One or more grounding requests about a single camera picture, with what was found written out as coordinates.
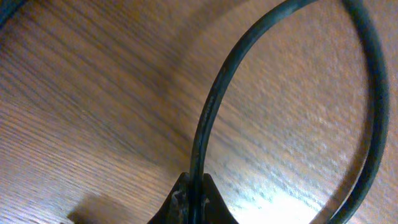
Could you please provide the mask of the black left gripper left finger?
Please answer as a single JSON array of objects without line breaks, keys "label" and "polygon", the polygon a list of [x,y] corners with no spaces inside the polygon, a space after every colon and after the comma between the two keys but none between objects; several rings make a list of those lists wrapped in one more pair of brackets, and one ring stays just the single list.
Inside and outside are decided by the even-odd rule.
[{"label": "black left gripper left finger", "polygon": [[180,174],[159,211],[148,224],[187,224],[188,223],[188,181],[189,174]]}]

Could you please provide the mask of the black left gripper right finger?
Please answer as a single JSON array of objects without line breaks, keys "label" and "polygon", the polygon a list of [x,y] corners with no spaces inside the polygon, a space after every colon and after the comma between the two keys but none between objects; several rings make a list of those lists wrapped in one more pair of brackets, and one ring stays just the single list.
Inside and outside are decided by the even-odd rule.
[{"label": "black left gripper right finger", "polygon": [[203,176],[203,223],[238,224],[226,206],[210,174]]}]

